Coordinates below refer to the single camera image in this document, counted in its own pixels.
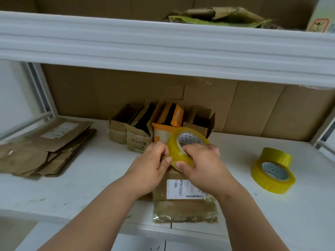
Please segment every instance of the shiny tape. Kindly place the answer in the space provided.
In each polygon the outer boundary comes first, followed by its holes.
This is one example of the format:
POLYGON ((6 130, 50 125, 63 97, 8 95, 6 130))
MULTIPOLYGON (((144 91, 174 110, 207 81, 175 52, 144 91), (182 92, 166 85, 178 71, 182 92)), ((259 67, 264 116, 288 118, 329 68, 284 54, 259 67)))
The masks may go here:
POLYGON ((251 176, 263 189, 285 194, 295 183, 295 177, 288 169, 291 161, 291 155, 265 147, 251 169, 251 176))
POLYGON ((191 143, 210 144, 210 142, 198 131, 191 128, 181 127, 175 129, 166 145, 169 148, 169 156, 172 157, 171 165, 176 168, 177 161, 184 161, 193 167, 193 159, 183 151, 182 146, 191 143))

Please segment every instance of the yellow tape roll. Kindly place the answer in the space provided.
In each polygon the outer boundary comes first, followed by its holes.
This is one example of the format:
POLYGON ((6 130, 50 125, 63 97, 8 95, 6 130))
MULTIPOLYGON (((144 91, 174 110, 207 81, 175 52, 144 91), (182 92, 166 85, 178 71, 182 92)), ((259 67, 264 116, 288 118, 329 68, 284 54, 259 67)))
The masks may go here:
POLYGON ((291 161, 291 155, 265 147, 251 169, 251 176, 263 189, 285 194, 295 183, 295 177, 288 169, 291 161))
POLYGON ((182 149, 182 144, 190 144, 190 143, 202 143, 202 144, 210 144, 210 142, 198 131, 195 131, 191 128, 177 128, 175 129, 168 142, 166 143, 169 148, 169 156, 172 157, 171 165, 176 168, 177 161, 184 161, 190 166, 193 167, 193 159, 186 154, 186 152, 182 149))

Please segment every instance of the barcode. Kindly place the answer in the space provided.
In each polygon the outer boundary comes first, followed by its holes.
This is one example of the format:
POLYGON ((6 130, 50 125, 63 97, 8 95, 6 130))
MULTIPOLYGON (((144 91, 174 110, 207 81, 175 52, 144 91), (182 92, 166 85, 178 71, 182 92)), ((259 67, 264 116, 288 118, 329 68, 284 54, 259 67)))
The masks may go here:
POLYGON ((203 195, 187 195, 186 197, 204 197, 203 195))

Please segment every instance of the tape roll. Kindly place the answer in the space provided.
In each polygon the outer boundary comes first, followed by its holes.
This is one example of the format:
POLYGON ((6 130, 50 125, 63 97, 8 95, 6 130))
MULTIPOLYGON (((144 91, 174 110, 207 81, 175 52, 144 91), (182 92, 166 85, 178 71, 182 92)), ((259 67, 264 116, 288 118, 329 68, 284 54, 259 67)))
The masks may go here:
POLYGON ((295 183, 295 177, 288 169, 291 161, 291 155, 265 147, 251 169, 251 176, 263 189, 285 194, 295 183))
POLYGON ((172 131, 166 145, 169 148, 169 156, 172 157, 171 165, 176 168, 177 161, 184 161, 193 167, 193 159, 183 151, 182 146, 191 143, 210 144, 210 142, 198 131, 181 127, 172 131))

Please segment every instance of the fingernail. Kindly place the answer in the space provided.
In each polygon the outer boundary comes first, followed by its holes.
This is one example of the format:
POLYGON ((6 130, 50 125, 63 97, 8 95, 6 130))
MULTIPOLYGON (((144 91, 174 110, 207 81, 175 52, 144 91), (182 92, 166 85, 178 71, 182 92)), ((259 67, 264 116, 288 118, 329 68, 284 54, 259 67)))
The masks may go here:
POLYGON ((172 162, 172 157, 168 157, 168 158, 166 158, 166 162, 167 162, 168 164, 171 164, 171 162, 172 162))

